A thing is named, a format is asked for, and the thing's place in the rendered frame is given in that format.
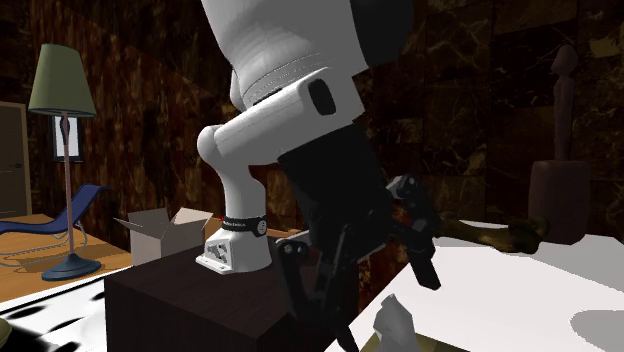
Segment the dark robot stand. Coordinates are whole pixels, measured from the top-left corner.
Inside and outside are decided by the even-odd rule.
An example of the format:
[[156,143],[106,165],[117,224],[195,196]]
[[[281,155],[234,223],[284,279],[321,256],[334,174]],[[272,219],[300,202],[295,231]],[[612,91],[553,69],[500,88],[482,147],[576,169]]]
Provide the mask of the dark robot stand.
[[197,246],[104,281],[108,352],[344,352],[293,318],[273,266],[221,275]]

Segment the brown door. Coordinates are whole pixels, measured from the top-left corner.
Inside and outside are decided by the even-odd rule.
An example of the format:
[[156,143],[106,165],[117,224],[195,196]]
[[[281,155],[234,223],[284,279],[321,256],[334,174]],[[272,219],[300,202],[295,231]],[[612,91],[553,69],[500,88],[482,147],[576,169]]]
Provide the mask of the brown door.
[[0,219],[31,214],[26,108],[0,101]]

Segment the grey angular figure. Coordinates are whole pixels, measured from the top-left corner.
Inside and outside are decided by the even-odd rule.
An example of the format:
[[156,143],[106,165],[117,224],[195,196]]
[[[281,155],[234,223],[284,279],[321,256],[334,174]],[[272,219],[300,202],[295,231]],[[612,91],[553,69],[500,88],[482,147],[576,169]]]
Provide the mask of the grey angular figure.
[[421,352],[412,315],[394,294],[381,302],[373,329],[379,339],[374,352]]

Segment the green shade floor lamp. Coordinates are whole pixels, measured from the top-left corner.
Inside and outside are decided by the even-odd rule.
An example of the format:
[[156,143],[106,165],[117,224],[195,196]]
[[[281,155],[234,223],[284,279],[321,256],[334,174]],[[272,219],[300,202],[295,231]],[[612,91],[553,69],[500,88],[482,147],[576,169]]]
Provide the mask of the green shade floor lamp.
[[74,248],[71,172],[69,160],[69,118],[96,116],[80,53],[71,47],[44,43],[41,46],[32,93],[30,113],[59,116],[63,133],[63,164],[69,252],[59,264],[42,273],[45,281],[80,278],[98,271],[101,263],[80,257]]

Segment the brown wooden figure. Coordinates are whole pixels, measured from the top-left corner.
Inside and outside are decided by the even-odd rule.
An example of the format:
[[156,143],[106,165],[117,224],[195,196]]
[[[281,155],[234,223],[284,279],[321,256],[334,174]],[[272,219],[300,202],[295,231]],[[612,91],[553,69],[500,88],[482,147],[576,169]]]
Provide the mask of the brown wooden figure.
[[549,221],[545,240],[572,245],[584,236],[589,216],[590,166],[569,158],[575,80],[571,77],[578,64],[573,46],[559,48],[551,65],[557,75],[554,96],[554,158],[532,165],[528,214]]

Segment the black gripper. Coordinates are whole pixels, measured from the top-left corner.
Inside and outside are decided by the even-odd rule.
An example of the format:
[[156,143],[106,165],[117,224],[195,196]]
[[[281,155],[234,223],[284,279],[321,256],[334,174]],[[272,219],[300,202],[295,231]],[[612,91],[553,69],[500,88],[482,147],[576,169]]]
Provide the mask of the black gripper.
[[[274,245],[290,313],[331,331],[345,352],[359,352],[349,324],[357,315],[358,261],[373,250],[373,240],[347,224],[361,227],[370,211],[389,218],[391,193],[410,218],[410,225],[394,225],[394,234],[405,246],[417,282],[437,290],[441,283],[432,263],[432,238],[441,218],[426,186],[413,174],[395,177],[387,185],[388,192],[372,144],[357,124],[295,148],[280,156],[278,163],[309,228],[309,233],[280,239]],[[312,243],[321,254],[313,289],[308,292],[300,264]]]

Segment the olive bone-shaped object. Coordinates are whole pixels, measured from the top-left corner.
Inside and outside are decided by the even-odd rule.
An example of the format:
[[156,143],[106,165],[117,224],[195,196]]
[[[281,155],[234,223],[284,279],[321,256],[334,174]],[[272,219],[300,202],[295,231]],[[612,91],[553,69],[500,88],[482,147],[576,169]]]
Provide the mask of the olive bone-shaped object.
[[453,212],[440,215],[441,225],[435,238],[453,238],[495,248],[504,253],[534,254],[550,232],[549,221],[542,216],[512,221],[506,228],[482,228],[465,224]]

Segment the olive flat object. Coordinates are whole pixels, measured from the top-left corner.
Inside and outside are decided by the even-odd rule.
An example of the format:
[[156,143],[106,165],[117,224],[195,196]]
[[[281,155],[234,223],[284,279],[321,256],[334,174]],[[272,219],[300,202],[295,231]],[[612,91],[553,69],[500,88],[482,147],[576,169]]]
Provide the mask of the olive flat object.
[[360,352],[468,352],[453,345],[418,335],[375,331]]

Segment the blue lounge chair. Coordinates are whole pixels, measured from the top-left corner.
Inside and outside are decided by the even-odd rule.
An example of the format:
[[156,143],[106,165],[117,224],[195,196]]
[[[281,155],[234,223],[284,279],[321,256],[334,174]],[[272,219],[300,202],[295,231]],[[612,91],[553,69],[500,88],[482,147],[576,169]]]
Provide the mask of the blue lounge chair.
[[79,253],[86,247],[88,243],[87,234],[81,223],[83,215],[90,208],[98,194],[102,190],[109,189],[109,186],[98,186],[94,184],[82,185],[71,200],[72,215],[71,225],[67,224],[68,209],[65,208],[54,220],[47,223],[30,224],[11,221],[0,221],[0,235],[8,232],[20,232],[29,234],[52,235],[56,239],[61,239],[58,233],[69,234],[69,230],[78,226],[84,235],[83,247],[78,251],[69,254],[64,262],[60,264],[61,272],[71,270],[86,269],[94,267],[95,271],[99,269],[101,264],[98,261],[87,260],[81,258]]

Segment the open cardboard box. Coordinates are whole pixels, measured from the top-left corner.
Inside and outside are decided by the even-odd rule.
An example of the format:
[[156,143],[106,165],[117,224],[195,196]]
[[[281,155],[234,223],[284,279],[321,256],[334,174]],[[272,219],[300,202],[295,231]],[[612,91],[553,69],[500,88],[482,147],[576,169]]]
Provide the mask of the open cardboard box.
[[132,265],[138,266],[202,245],[211,217],[210,212],[182,207],[169,219],[166,208],[156,208],[116,221],[130,230]]

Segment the dark framed wall picture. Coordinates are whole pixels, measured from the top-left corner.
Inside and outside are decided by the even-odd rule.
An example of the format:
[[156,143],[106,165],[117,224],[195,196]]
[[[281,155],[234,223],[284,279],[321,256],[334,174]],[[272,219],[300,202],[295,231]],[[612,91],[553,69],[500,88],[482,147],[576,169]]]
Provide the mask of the dark framed wall picture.
[[[64,138],[63,138],[63,117],[53,116],[49,118],[49,133],[51,139],[51,157],[54,161],[64,161]],[[68,118],[68,151],[71,162],[82,162],[82,128],[79,118]]]

